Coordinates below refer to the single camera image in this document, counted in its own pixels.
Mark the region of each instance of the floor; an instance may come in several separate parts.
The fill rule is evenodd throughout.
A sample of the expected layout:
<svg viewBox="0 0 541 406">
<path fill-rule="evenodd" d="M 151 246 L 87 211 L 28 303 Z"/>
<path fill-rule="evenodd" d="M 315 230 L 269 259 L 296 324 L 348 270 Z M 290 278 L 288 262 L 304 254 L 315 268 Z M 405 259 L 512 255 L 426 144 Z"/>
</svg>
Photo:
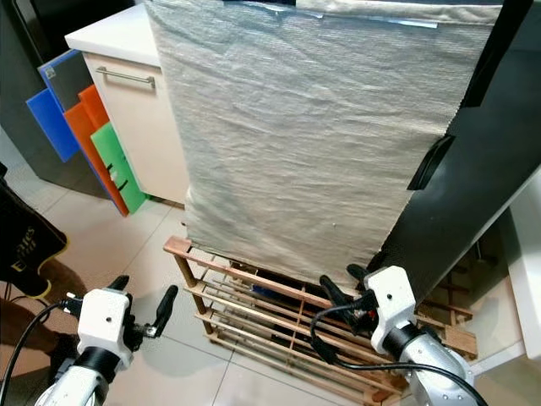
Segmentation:
<svg viewBox="0 0 541 406">
<path fill-rule="evenodd" d="M 83 278 L 88 289 L 101 288 L 117 275 L 129 275 L 127 290 L 134 296 L 133 313 L 138 322 L 152 322 L 168 285 L 183 285 L 174 259 L 161 249 L 171 235 L 186 234 L 181 225 L 183 210 L 148 200 L 134 215 L 124 218 L 109 200 L 38 179 L 5 134 L 0 137 L 0 151 L 0 161 L 9 168 L 11 187 L 69 236 L 70 245 L 59 259 Z M 211 344 L 203 337 L 194 312 L 194 301 L 181 290 L 163 336 L 145 342 L 129 370 L 117 375 L 107 405 L 355 404 Z M 47 325 L 67 332 L 76 328 L 74 320 L 61 312 L 53 314 Z M 3 365 L 9 349 L 3 348 Z M 34 404 L 46 387 L 43 368 L 47 365 L 45 355 L 25 351 L 17 374 L 34 372 L 12 386 L 8 404 Z"/>
</svg>

